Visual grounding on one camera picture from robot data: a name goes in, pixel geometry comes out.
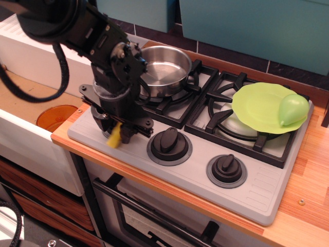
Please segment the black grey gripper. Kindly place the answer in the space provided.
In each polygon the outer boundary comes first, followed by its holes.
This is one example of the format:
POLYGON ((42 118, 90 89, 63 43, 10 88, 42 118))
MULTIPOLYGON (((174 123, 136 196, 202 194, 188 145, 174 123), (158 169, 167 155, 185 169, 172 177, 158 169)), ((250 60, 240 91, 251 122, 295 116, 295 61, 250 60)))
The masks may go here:
POLYGON ((123 144, 128 144, 135 134, 149 138, 153 134, 154 122, 147 112, 131 97, 131 90, 114 96, 96 84, 79 87, 82 99, 90 105, 93 119, 104 134, 111 134, 118 122, 123 144))

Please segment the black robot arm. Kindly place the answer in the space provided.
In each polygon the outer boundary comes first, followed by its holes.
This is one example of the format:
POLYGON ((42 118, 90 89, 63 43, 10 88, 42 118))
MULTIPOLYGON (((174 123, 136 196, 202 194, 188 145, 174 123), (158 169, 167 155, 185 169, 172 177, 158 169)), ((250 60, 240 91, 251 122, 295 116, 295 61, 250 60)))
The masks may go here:
POLYGON ((91 1, 9 1, 7 6, 31 39, 65 45, 89 59, 94 83, 79 91, 103 132, 111 133, 119 122, 125 144, 137 133, 151 136, 153 120, 139 99, 147 62, 118 25, 91 1))

